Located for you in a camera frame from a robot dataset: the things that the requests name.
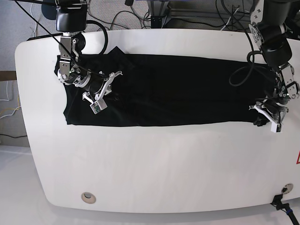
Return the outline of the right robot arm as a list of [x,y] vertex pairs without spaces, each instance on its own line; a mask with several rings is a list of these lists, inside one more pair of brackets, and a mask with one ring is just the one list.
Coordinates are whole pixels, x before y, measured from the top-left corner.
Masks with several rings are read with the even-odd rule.
[[56,30],[62,32],[59,41],[60,58],[57,77],[64,86],[75,86],[84,90],[82,97],[91,106],[105,107],[104,97],[112,92],[112,82],[121,71],[109,75],[86,68],[81,55],[86,40],[83,35],[87,24],[104,28],[102,24],[87,19],[86,0],[57,0]]

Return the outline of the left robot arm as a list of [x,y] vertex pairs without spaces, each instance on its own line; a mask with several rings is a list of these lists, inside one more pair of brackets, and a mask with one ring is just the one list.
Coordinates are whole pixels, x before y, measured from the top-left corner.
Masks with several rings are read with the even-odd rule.
[[271,122],[274,133],[281,131],[288,102],[300,96],[300,86],[289,63],[292,50],[286,38],[285,25],[293,3],[292,0],[255,0],[250,9],[249,28],[253,39],[276,75],[272,96],[259,100],[253,109]]

